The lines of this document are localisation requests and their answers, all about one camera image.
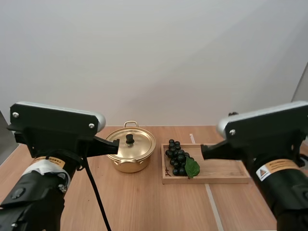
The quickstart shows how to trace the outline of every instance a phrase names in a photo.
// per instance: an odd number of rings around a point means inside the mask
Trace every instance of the white backdrop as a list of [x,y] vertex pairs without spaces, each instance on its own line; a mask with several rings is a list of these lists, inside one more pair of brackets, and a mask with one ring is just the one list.
[[0,2],[0,110],[34,101],[108,125],[212,125],[289,102],[307,0]]

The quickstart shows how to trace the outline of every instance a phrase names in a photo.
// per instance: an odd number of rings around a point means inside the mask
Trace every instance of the gold pot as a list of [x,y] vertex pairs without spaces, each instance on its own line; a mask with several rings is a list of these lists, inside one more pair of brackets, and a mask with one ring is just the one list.
[[[134,123],[135,127],[127,127],[127,124]],[[143,170],[150,163],[156,140],[154,136],[139,127],[136,121],[125,122],[123,128],[111,133],[106,140],[113,141],[120,139],[117,155],[108,155],[113,166],[121,172],[138,172]]]

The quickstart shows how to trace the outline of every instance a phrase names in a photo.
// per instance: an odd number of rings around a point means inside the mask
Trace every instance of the pot handle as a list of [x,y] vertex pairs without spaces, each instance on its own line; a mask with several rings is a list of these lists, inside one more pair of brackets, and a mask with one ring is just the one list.
[[131,160],[120,160],[117,165],[121,165],[124,163],[137,163],[138,161],[136,159],[131,159]]
[[136,159],[132,159],[132,160],[120,160],[119,162],[114,161],[114,163],[116,165],[121,165],[121,164],[124,164],[124,163],[139,163],[139,164],[142,164],[143,161],[138,162]]
[[131,123],[135,124],[135,125],[136,125],[136,127],[138,127],[138,128],[139,128],[138,123],[137,123],[136,121],[133,121],[133,120],[130,120],[130,121],[125,122],[123,127],[124,127],[124,128],[126,128],[126,125],[127,125],[127,124],[131,124]]

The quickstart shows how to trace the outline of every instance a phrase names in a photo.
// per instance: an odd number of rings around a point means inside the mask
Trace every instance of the orange label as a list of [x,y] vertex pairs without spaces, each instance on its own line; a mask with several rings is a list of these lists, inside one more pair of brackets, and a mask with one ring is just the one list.
[[270,174],[285,169],[299,169],[299,167],[292,160],[279,159],[273,160],[261,166],[256,174],[261,181],[264,181]]
[[[38,158],[35,158],[35,159],[33,160],[32,164],[36,163],[37,161],[45,160],[45,159],[46,159],[45,156],[40,156],[40,157],[38,157]],[[65,162],[64,162],[63,160],[60,160],[60,159],[55,158],[55,157],[49,157],[48,160],[49,160],[50,162],[52,162],[52,163],[54,163],[54,164],[60,166],[61,168],[63,168],[64,165],[65,165]]]

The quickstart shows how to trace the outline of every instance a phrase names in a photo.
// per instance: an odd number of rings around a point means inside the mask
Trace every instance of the green leaf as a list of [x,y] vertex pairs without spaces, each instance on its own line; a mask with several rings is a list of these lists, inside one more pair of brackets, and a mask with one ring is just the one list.
[[200,173],[199,164],[191,158],[186,158],[185,170],[189,178],[193,178]]

